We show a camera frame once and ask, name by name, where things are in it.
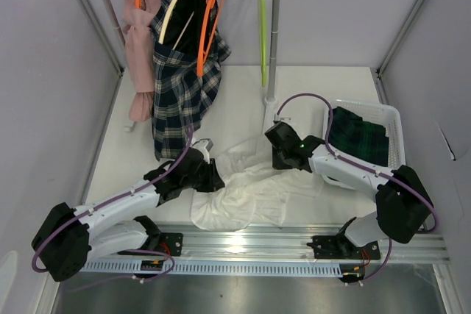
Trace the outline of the white plastic basket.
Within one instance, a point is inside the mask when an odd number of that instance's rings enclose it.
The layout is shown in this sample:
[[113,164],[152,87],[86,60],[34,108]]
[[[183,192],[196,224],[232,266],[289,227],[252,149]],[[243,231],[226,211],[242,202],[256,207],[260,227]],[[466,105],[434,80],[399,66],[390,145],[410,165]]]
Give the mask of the white plastic basket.
[[[343,107],[344,109],[359,115],[365,121],[379,124],[386,128],[386,136],[389,138],[389,159],[386,167],[371,164],[367,161],[353,157],[329,144],[330,128],[333,121],[333,109],[337,107]],[[387,172],[395,170],[406,163],[400,114],[395,108],[389,105],[349,99],[334,99],[324,110],[322,135],[327,138],[329,147],[331,147],[336,154],[344,159],[354,162],[353,164],[349,163],[348,166],[352,167],[355,172],[359,172],[360,174],[365,174],[365,168],[369,168],[372,171],[382,169]]]

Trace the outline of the orange plastic hanger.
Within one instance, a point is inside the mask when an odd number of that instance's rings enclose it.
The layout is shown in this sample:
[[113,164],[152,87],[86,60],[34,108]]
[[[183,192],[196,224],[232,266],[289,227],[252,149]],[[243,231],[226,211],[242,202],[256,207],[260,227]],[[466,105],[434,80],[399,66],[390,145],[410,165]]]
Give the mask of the orange plastic hanger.
[[[220,0],[219,5],[222,6],[224,0]],[[204,72],[204,64],[208,58],[209,51],[216,34],[217,25],[219,22],[219,10],[216,11],[214,21],[210,19],[211,11],[216,6],[216,0],[206,0],[205,12],[202,19],[202,27],[199,39],[199,47],[196,59],[196,74],[201,77]]]

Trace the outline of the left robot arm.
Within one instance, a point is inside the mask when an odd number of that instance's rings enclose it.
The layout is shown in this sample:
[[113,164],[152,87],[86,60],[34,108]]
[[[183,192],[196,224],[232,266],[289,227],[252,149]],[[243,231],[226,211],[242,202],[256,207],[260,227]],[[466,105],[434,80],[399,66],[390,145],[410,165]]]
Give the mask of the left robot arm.
[[210,193],[223,187],[216,161],[190,148],[177,160],[144,174],[123,193],[77,207],[57,204],[32,240],[32,268],[63,282],[87,262],[109,254],[154,254],[160,230],[145,211],[178,198],[187,189]]

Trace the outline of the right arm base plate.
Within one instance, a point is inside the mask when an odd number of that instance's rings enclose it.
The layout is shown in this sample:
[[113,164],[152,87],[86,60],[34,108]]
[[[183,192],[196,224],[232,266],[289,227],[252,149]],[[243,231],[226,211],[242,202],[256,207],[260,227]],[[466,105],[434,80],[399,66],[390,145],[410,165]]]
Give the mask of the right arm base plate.
[[343,236],[314,235],[306,246],[313,249],[314,257],[320,260],[379,260],[377,241],[358,247]]

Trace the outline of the dark green plaid skirt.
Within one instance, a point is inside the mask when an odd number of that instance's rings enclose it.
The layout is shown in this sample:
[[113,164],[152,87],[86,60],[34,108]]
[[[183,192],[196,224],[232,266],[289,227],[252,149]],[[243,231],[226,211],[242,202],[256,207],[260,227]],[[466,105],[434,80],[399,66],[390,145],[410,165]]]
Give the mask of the dark green plaid skirt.
[[329,144],[368,163],[383,167],[388,165],[389,138],[386,128],[365,121],[343,107],[333,109]]

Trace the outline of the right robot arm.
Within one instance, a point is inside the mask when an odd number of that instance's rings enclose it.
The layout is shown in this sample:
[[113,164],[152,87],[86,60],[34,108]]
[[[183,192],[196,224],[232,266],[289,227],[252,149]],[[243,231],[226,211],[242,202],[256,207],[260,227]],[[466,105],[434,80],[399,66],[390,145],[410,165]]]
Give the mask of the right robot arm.
[[308,246],[317,259],[357,259],[363,250],[370,250],[383,239],[407,244],[433,212],[417,173],[407,165],[390,169],[347,158],[321,138],[300,138],[282,121],[270,127],[265,136],[272,145],[275,169],[331,177],[375,203],[374,212],[351,218],[335,235],[313,236]]

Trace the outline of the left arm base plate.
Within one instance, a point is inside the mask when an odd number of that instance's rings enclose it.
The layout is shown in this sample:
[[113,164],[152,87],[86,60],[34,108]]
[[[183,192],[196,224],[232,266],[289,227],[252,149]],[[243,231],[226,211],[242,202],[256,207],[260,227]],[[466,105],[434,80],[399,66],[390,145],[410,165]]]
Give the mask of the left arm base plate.
[[123,243],[122,250],[118,251],[120,255],[131,255],[131,245],[140,244],[138,250],[158,251],[179,257],[183,247],[182,233],[160,233],[157,236],[151,236],[140,232],[123,232],[117,235],[117,239]]

